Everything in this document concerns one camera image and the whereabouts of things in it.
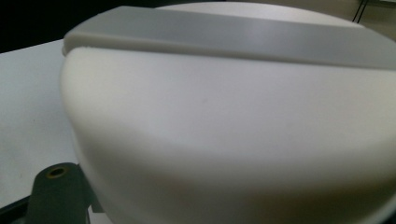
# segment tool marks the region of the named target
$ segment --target gray lid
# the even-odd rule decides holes
[[[142,7],[84,21],[64,54],[79,47],[396,70],[396,43],[369,29]]]

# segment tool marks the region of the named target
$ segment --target black background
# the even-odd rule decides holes
[[[62,39],[79,23],[114,7],[162,7],[191,2],[209,1],[0,0],[0,53]]]

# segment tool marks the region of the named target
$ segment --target table surface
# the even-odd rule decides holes
[[[359,26],[316,12],[264,4],[201,3],[166,8]],[[41,170],[65,161],[77,163],[59,90],[62,45],[62,40],[57,40],[0,54],[0,208],[28,196]],[[92,216],[92,223],[111,222],[100,214]]]

